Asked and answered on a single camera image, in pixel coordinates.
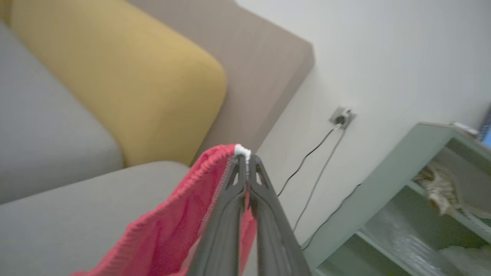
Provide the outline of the grey sofa seat cushion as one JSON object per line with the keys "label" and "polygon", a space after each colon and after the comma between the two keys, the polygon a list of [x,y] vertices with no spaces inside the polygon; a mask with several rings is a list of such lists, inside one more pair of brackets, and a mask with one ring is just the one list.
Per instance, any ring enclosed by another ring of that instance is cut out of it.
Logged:
{"label": "grey sofa seat cushion", "polygon": [[123,167],[110,133],[0,22],[0,204]]}
{"label": "grey sofa seat cushion", "polygon": [[0,276],[93,269],[126,227],[165,202],[188,171],[156,161],[0,205]]}

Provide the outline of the red and white garment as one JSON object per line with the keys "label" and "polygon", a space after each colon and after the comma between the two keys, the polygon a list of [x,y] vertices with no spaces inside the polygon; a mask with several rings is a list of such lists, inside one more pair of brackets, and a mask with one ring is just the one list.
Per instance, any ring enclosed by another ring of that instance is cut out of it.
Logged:
{"label": "red and white garment", "polygon": [[248,161],[251,151],[239,144],[206,150],[170,197],[129,224],[94,269],[70,276],[186,276],[228,167],[238,155]]}

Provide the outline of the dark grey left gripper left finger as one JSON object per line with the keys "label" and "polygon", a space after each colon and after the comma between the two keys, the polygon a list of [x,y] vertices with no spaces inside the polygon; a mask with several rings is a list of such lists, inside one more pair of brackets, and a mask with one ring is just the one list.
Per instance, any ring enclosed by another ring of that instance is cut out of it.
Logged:
{"label": "dark grey left gripper left finger", "polygon": [[186,276],[239,276],[246,167],[243,155],[234,157],[228,165],[210,220]]}

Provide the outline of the white wall socket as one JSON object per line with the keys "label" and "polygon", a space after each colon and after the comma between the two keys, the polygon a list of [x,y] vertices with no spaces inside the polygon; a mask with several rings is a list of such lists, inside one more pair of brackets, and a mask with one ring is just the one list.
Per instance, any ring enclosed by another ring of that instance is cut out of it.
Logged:
{"label": "white wall socket", "polygon": [[346,108],[338,106],[328,121],[335,125],[336,129],[345,130],[356,118],[357,114],[353,112],[352,108]]}

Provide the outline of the blue box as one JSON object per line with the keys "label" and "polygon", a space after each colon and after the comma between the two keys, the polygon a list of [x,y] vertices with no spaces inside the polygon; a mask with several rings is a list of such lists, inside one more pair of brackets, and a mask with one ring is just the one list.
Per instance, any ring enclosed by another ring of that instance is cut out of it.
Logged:
{"label": "blue box", "polygon": [[487,148],[491,149],[491,105],[486,111],[483,122],[480,126],[477,140]]}

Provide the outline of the pale green shelf unit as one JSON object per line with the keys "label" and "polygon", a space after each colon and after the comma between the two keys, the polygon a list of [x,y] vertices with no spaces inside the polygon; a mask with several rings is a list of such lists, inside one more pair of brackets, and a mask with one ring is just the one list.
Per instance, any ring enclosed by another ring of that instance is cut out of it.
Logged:
{"label": "pale green shelf unit", "polygon": [[491,211],[491,149],[456,126],[416,124],[305,242],[313,276],[491,276],[491,220],[440,215],[412,181],[432,159],[467,184],[465,203]]}

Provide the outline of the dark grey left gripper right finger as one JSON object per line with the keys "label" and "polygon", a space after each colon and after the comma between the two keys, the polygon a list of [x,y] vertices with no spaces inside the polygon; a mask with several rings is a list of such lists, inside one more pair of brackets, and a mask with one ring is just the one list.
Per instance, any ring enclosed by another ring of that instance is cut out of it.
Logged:
{"label": "dark grey left gripper right finger", "polygon": [[261,159],[249,160],[249,206],[257,221],[258,276],[311,276]]}

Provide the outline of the beige crumpled cloth item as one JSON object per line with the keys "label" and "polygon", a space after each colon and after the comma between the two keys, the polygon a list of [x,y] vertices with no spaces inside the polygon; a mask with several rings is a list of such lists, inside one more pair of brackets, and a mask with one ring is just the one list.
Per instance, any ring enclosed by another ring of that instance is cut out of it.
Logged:
{"label": "beige crumpled cloth item", "polygon": [[491,211],[483,211],[465,203],[462,191],[458,185],[466,183],[458,177],[445,164],[432,159],[414,177],[412,181],[424,188],[427,198],[438,208],[440,215],[453,215],[461,210],[466,216],[491,220]]}

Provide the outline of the yellow sofa cushion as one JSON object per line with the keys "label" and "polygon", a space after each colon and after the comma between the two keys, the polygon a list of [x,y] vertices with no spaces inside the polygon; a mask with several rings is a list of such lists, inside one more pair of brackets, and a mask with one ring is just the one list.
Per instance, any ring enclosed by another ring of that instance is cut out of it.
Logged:
{"label": "yellow sofa cushion", "polygon": [[226,97],[206,51],[126,0],[10,0],[10,27],[103,124],[126,165],[190,165]]}
{"label": "yellow sofa cushion", "polygon": [[13,0],[0,0],[0,21],[6,25],[10,24],[12,1]]}

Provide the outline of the grey sofa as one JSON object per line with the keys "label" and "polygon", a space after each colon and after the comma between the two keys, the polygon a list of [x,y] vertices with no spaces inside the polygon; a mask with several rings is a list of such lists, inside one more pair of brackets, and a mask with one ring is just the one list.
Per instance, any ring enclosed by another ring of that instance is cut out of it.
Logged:
{"label": "grey sofa", "polygon": [[199,150],[259,149],[315,64],[313,46],[236,0],[130,0],[214,56],[228,90]]}

